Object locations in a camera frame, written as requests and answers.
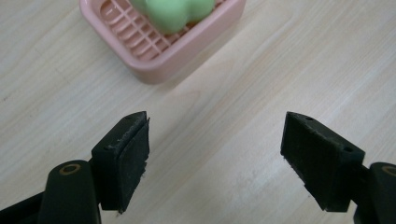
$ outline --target wooden table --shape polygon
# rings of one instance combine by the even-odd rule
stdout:
[[[78,1],[0,3],[0,209],[123,116],[151,117],[147,172],[104,223],[353,223],[318,207],[280,155],[287,111],[396,163],[396,1],[248,0],[190,74],[139,82]]]

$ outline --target soap bar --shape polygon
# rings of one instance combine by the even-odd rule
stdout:
[[[215,0],[130,0],[132,6],[147,15],[161,33],[179,32],[189,22],[198,22],[210,14]]]

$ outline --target wood grain surface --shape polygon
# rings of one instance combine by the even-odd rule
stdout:
[[[104,223],[353,223],[356,205],[321,211],[280,156],[284,118],[318,119],[365,150],[366,166],[396,163],[396,1],[247,0],[227,42],[195,60],[146,85],[77,0],[2,0],[0,209],[146,110],[145,177]]]

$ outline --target rubber gripper pad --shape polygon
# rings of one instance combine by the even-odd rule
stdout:
[[[315,119],[288,112],[281,154],[321,209],[347,211],[349,180],[361,168],[364,151]]]
[[[92,167],[103,210],[124,212],[145,172],[149,157],[146,112],[129,115],[92,150]]]

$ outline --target pink soap dish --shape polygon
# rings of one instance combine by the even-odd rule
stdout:
[[[160,83],[241,17],[246,0],[216,0],[213,12],[175,35],[162,35],[128,0],[80,0],[83,16],[134,74]]]

